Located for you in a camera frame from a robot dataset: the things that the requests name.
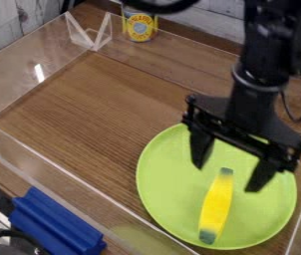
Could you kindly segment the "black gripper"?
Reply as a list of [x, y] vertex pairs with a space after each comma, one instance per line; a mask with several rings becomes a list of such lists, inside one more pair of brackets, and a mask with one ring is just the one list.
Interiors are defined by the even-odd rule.
[[187, 108], [182, 123], [188, 130], [191, 162], [202, 169], [216, 139], [255, 156], [258, 163], [246, 192], [258, 192], [275, 172], [297, 169], [301, 135], [274, 110], [285, 87], [285, 84], [264, 86], [235, 81], [227, 98], [191, 94], [184, 99]]

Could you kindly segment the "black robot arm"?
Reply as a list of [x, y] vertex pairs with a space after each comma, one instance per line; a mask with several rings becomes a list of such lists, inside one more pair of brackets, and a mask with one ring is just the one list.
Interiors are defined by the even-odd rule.
[[195, 167], [218, 139], [256, 156], [244, 186], [256, 192], [278, 172], [295, 170], [301, 158], [301, 134], [275, 113], [290, 77], [301, 77], [301, 0], [243, 0], [243, 31], [230, 96], [188, 95], [182, 122]]

